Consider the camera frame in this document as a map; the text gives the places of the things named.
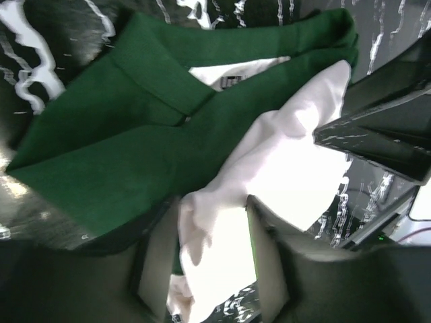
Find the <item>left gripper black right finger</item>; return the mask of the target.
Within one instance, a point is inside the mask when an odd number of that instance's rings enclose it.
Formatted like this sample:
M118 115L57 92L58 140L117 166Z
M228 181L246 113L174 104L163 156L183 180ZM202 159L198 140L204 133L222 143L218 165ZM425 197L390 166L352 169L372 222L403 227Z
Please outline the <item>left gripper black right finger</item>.
M332 248L248 196L263 322L429 322L430 248Z

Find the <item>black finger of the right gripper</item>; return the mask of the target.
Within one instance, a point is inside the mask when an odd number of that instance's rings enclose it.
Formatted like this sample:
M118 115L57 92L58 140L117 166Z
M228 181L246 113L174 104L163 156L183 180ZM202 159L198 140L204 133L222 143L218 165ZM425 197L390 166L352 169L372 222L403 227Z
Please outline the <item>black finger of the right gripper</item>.
M430 179L430 36L349 86L341 117L315 130L314 141L425 185Z

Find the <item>white green Charlie Brown t-shirt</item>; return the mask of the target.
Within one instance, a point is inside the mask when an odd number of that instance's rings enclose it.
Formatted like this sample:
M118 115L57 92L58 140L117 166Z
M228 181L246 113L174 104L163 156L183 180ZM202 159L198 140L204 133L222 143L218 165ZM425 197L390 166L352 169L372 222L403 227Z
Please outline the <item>white green Charlie Brown t-shirt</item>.
M36 118L6 172L94 239L177 198L167 314L246 322L254 310L226 307L257 291L246 200L301 230L332 203L347 161L313 133L341 115L357 41L342 8L214 31L135 13Z

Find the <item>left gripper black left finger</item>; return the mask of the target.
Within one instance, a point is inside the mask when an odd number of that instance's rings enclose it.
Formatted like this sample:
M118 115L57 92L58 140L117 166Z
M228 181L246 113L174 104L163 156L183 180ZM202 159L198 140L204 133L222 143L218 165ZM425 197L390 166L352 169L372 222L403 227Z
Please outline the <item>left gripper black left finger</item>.
M74 250L1 243L2 322L163 322L179 200Z

